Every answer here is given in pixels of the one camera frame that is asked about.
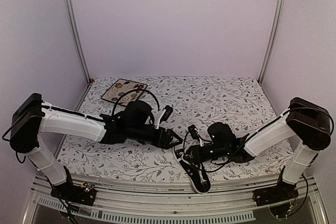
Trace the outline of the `black canvas sneaker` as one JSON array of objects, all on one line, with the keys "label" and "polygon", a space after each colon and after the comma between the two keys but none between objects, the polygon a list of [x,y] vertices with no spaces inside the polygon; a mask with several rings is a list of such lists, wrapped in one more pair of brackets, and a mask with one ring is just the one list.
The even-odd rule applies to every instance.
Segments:
[{"label": "black canvas sneaker", "polygon": [[211,188],[208,175],[202,164],[197,167],[193,166],[189,162],[183,159],[182,149],[173,150],[176,161],[180,164],[183,170],[186,172],[193,190],[198,194],[206,194]]}]

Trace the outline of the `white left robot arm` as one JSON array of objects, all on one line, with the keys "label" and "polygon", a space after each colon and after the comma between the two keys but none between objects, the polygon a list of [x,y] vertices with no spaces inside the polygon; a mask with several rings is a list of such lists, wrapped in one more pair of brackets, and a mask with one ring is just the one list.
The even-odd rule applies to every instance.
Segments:
[{"label": "white left robot arm", "polygon": [[44,102],[33,93],[13,114],[11,126],[2,136],[16,153],[24,154],[67,200],[78,195],[67,169],[56,161],[43,143],[40,133],[58,133],[90,139],[101,144],[121,144],[136,140],[162,149],[182,143],[172,129],[161,127],[173,112],[172,107],[158,109],[154,114],[144,101],[131,101],[123,111],[92,116],[67,110]]}]

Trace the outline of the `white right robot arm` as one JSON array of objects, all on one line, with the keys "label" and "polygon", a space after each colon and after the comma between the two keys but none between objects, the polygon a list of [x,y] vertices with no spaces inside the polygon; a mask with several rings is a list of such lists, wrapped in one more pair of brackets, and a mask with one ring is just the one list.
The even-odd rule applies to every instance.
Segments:
[{"label": "white right robot arm", "polygon": [[209,191],[208,171],[204,168],[204,162],[226,157],[227,161],[220,164],[220,168],[230,162],[247,163],[270,147],[297,136],[301,142],[291,161],[282,169],[277,185],[271,190],[271,196],[276,201],[282,201],[291,194],[301,174],[318,153],[330,145],[334,127],[334,120],[326,109],[295,97],[287,110],[252,135],[238,138],[229,125],[216,122],[207,130],[212,141],[210,144],[191,145],[175,151],[175,155],[194,190],[203,194]]}]

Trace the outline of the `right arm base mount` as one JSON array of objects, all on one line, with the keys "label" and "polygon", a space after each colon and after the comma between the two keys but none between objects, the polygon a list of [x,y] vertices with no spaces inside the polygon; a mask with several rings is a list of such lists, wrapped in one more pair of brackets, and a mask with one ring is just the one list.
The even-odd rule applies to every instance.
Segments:
[{"label": "right arm base mount", "polygon": [[298,190],[295,185],[277,184],[275,186],[257,189],[253,191],[253,201],[256,205],[265,206],[282,201],[285,204],[269,207],[269,211],[276,219],[286,219],[296,214],[305,204],[308,197],[309,186],[306,185],[306,192],[301,205],[298,207]]}]

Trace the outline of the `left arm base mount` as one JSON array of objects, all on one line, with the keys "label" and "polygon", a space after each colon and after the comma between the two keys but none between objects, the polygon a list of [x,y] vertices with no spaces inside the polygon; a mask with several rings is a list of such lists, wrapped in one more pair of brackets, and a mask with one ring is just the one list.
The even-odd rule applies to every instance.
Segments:
[{"label": "left arm base mount", "polygon": [[87,191],[84,187],[73,185],[70,182],[65,182],[61,185],[52,186],[51,196],[64,200],[65,202],[72,202],[86,206],[93,206],[97,191],[90,189]]}]

